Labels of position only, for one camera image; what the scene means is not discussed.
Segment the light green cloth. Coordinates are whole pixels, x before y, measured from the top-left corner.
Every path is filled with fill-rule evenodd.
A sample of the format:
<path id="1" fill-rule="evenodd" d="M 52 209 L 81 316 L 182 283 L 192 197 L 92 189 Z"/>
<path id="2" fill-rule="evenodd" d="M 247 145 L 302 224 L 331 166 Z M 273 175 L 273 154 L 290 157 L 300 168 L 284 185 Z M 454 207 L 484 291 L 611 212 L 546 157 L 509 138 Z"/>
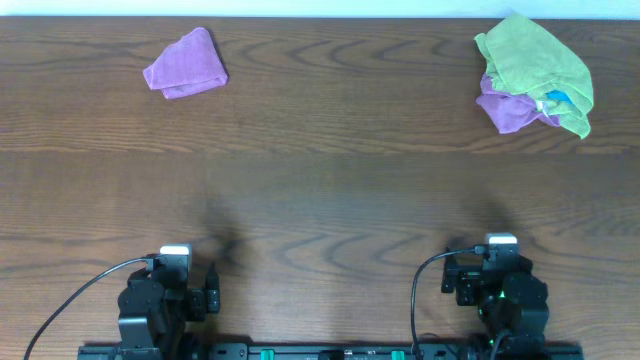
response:
<path id="1" fill-rule="evenodd" d="M 584 139 L 591 132 L 588 113 L 594 107 L 591 73 L 569 47 L 534 21 L 512 14 L 474 41 L 486 61 L 493 88 L 532 98 L 539 111 L 559 117 L 561 128 Z M 547 98 L 566 93 L 572 104 Z"/>

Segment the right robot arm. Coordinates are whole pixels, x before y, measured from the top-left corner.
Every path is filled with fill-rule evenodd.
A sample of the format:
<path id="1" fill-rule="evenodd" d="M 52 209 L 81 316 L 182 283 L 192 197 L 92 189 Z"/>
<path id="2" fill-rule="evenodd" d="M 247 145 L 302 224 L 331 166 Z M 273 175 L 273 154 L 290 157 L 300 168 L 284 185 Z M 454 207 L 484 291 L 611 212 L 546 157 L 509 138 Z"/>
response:
<path id="1" fill-rule="evenodd" d="M 444 263 L 441 291 L 459 306 L 473 306 L 487 335 L 478 359 L 546 359 L 544 329 L 549 319 L 548 287 L 521 255 L 485 256 L 463 265 L 452 255 Z"/>

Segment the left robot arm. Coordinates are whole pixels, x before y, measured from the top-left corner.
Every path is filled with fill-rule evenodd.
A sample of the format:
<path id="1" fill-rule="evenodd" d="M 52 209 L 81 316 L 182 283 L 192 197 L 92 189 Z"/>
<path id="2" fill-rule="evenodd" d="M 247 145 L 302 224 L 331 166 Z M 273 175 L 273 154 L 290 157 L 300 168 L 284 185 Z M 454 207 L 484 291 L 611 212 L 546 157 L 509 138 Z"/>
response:
<path id="1" fill-rule="evenodd" d="M 123 360 L 207 359 L 209 347 L 186 331 L 221 308 L 219 275 L 210 265 L 204 285 L 188 286 L 190 260 L 162 255 L 134 272 L 118 297 Z"/>

